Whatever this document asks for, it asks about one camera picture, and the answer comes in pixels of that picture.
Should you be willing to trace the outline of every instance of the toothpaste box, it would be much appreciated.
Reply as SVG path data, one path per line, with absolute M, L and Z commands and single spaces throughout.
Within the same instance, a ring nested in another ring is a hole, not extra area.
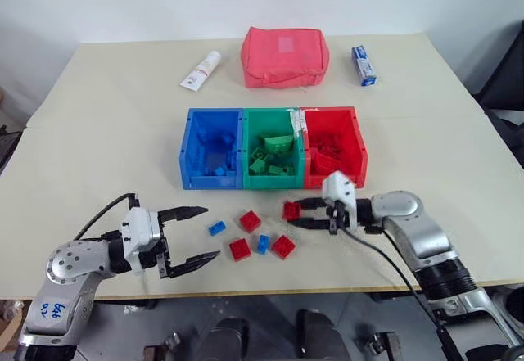
M 360 77 L 360 85 L 365 87 L 366 85 L 373 85 L 377 80 L 375 70 L 369 62 L 368 54 L 364 50 L 364 46 L 357 46 L 351 48 L 351 58 L 355 63 L 355 68 Z

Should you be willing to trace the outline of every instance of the plastic bin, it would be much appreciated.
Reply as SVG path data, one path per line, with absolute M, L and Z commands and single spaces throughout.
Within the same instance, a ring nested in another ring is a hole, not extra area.
M 180 149 L 184 189 L 242 189 L 243 109 L 189 109 Z
M 340 170 L 356 187 L 363 187 L 368 153 L 354 107 L 302 107 L 307 131 L 304 189 L 322 187 L 330 171 Z
M 291 124 L 290 111 L 298 109 L 244 109 L 244 143 L 243 143 L 243 173 L 245 189 L 292 189 L 302 188 L 304 185 L 304 145 L 301 133 L 295 136 Z M 285 144 L 285 137 L 295 136 L 291 144 L 291 150 Z M 274 144 L 272 138 L 283 137 L 284 144 Z M 264 138 L 268 138 L 266 149 Z M 264 162 L 265 172 L 262 175 L 254 174 L 253 155 L 255 150 L 260 153 L 260 160 Z

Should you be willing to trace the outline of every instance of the gray floor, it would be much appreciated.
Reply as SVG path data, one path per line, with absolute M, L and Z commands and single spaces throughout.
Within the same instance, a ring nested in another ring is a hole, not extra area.
M 295 316 L 301 308 L 324 312 L 354 361 L 387 360 L 385 354 L 363 354 L 356 345 L 362 333 L 382 331 L 399 335 L 406 360 L 445 359 L 431 323 L 410 296 L 376 302 L 365 294 L 304 294 L 161 300 L 152 310 L 130 314 L 123 305 L 97 304 L 75 361 L 142 360 L 145 345 L 159 344 L 173 331 L 185 344 L 176 361 L 190 360 L 206 333 L 230 316 L 250 322 L 246 360 L 292 358 Z

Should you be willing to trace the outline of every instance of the table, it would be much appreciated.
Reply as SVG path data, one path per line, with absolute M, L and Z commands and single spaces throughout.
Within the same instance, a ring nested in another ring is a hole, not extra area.
M 395 189 L 418 194 L 480 284 L 524 282 L 524 171 L 425 34 L 327 38 L 331 65 L 318 87 L 247 89 L 241 39 L 83 44 L 65 68 L 0 177 L 0 298 L 31 298 L 49 252 L 69 241 L 108 201 L 137 192 L 163 210 L 203 205 L 209 213 L 170 223 L 173 263 L 210 250 L 223 253 L 203 269 L 160 280 L 157 270 L 104 281 L 100 299 L 389 291 L 405 286 L 375 253 L 343 235 L 292 228 L 282 203 L 316 191 L 184 191 L 178 150 L 189 107 L 355 106 L 368 148 L 368 177 L 358 196 Z M 378 73 L 362 88 L 348 58 L 363 43 Z M 223 54 L 198 93 L 178 83 L 210 50 Z M 257 255 L 234 263 L 228 243 L 245 237 L 237 219 L 255 210 L 259 233 L 287 234 L 287 260 Z M 103 217 L 92 236 L 115 228 L 125 205 Z M 228 230 L 211 237 L 207 227 Z M 393 260 L 382 236 L 365 236 Z

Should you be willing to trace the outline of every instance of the pink bag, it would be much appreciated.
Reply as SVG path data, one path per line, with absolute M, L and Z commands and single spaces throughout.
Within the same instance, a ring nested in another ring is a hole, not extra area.
M 317 85 L 329 65 L 320 29 L 251 27 L 240 55 L 248 88 Z

